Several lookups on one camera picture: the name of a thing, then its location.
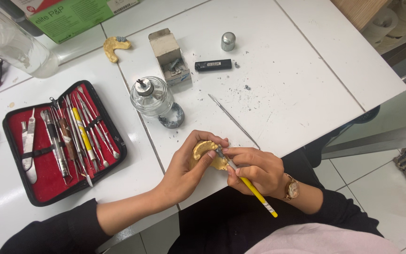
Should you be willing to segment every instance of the finger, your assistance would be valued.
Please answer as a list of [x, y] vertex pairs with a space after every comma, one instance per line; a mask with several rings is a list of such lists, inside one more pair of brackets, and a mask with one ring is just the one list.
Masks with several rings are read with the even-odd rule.
[[239, 154], [233, 157], [233, 162], [236, 165], [251, 165], [258, 166], [264, 170], [268, 168], [268, 159], [256, 153]]
[[209, 150], [205, 155], [203, 155], [195, 167], [189, 171], [190, 174], [195, 180], [200, 181], [202, 178], [205, 170], [211, 165], [212, 161], [216, 157], [216, 151]]
[[236, 176], [248, 178], [259, 184], [265, 184], [269, 180], [269, 174], [257, 166], [238, 168], [236, 169]]
[[186, 138], [180, 149], [186, 152], [190, 152], [200, 140], [210, 140], [218, 145], [221, 145], [222, 147], [229, 146], [228, 141], [223, 140], [221, 137], [216, 136], [208, 131], [193, 130]]
[[228, 157], [236, 156], [239, 154], [253, 153], [257, 155], [264, 155], [264, 152], [254, 147], [229, 147], [222, 149], [223, 154]]
[[226, 180], [226, 183], [228, 184], [228, 186], [235, 188], [242, 194], [246, 194], [246, 195], [252, 194], [252, 192], [245, 185], [245, 183], [242, 182], [242, 180], [238, 176], [236, 176], [236, 172], [234, 171], [234, 169], [231, 166], [227, 166], [226, 170], [228, 171], [228, 179]]

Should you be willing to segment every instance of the hand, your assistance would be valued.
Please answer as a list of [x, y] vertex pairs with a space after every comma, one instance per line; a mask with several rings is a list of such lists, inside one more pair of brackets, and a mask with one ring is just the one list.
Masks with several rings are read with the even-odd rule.
[[197, 165], [190, 170], [190, 156], [195, 145], [200, 140], [211, 140], [222, 147], [229, 146], [227, 138], [222, 139], [207, 131], [192, 131], [183, 145], [173, 154], [164, 178], [155, 187], [156, 193], [160, 195], [161, 202], [166, 202], [166, 206], [173, 206], [187, 199], [194, 192], [206, 168], [209, 167], [216, 156], [214, 150], [208, 151], [200, 158]]
[[285, 198], [285, 186], [289, 178], [284, 174], [283, 161], [273, 153], [263, 152], [253, 147], [231, 147], [222, 149], [223, 154], [232, 158], [240, 167], [236, 171], [228, 166], [229, 186], [243, 194], [253, 193], [239, 177], [245, 177], [252, 182], [263, 196]]

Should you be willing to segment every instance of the person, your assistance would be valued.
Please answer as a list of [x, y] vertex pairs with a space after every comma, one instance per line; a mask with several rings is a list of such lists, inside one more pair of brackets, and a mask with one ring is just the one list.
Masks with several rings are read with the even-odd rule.
[[[94, 253], [117, 232], [193, 193], [217, 156], [210, 150], [189, 170], [191, 151], [200, 140], [221, 145], [223, 153], [242, 167], [228, 167], [229, 187], [179, 212], [180, 236], [169, 253], [399, 253], [377, 230], [377, 220], [361, 212], [352, 199], [324, 189], [302, 151], [282, 160], [251, 147], [228, 148], [227, 138], [206, 131], [190, 133], [151, 191], [110, 203], [91, 199], [32, 222], [7, 240], [0, 253]], [[251, 180], [277, 218], [239, 177]], [[292, 193], [290, 183], [295, 183]]]

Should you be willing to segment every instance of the metal cap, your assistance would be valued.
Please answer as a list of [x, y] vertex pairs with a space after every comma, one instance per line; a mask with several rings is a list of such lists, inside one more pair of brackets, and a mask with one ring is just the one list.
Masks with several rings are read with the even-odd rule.
[[231, 51], [234, 49], [236, 43], [236, 36], [232, 32], [226, 32], [222, 35], [222, 44], [220, 47], [225, 51]]
[[134, 87], [140, 96], [148, 96], [154, 90], [153, 84], [151, 84], [150, 80], [146, 78], [138, 79], [134, 84]]

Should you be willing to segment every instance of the fingernail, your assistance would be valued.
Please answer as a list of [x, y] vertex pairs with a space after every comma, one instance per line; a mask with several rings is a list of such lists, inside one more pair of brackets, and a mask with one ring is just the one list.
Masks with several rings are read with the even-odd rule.
[[214, 159], [214, 157], [216, 157], [216, 151], [211, 150], [207, 153], [207, 155], [209, 155], [209, 157], [211, 157], [212, 159]]

